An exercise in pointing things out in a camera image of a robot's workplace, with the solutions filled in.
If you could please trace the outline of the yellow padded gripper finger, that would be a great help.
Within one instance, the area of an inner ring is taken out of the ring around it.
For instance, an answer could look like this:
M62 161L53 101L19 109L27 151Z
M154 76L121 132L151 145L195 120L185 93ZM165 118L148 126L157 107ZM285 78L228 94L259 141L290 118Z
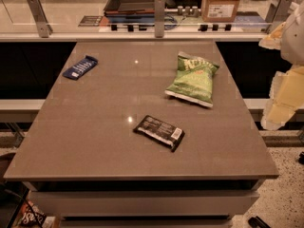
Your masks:
M266 130L278 130L304 105L304 66L292 65L287 72L277 71L272 80L261 119Z
M281 38L285 22L278 25L271 33L261 39L258 45L262 48L281 50Z

